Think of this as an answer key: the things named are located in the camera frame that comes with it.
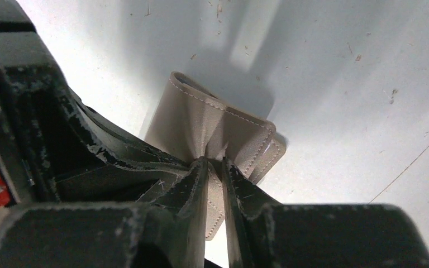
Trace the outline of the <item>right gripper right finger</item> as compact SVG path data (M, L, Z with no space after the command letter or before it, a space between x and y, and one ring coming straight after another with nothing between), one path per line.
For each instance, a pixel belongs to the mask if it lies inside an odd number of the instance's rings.
M230 267L429 267L416 225L391 204L282 204L222 161Z

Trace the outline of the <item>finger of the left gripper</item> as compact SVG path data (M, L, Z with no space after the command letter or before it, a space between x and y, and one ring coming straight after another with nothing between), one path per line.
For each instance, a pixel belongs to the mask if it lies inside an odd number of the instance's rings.
M56 189L63 202L137 200L159 180L173 181L188 170L186 166L164 164L142 170L105 165L70 173L56 182Z
M76 93L68 89L73 98L72 105L77 109L77 119L86 127L89 134L80 137L92 138L85 141L88 150L103 162L119 169L129 171L186 172L189 165L136 136L116 126L92 108L83 104Z

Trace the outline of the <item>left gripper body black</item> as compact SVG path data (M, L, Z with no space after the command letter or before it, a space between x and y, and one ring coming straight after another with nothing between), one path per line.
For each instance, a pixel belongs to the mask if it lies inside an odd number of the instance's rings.
M82 198L63 180L95 164L94 136L64 75L16 1L0 1L0 107L26 177L13 188L36 202Z

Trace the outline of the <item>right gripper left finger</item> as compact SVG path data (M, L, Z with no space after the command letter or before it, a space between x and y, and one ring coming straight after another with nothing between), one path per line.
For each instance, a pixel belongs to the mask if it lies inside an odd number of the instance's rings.
M208 160L149 202L34 203L0 225L0 267L203 267Z

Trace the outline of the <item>beige card holder wallet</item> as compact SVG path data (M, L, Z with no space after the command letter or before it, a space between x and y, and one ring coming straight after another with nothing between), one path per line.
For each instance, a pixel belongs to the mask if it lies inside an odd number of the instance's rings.
M205 157L208 170L206 241L225 220L221 177L215 164L228 157L257 184L284 156L275 124L219 99L185 74L170 74L145 141L185 162Z

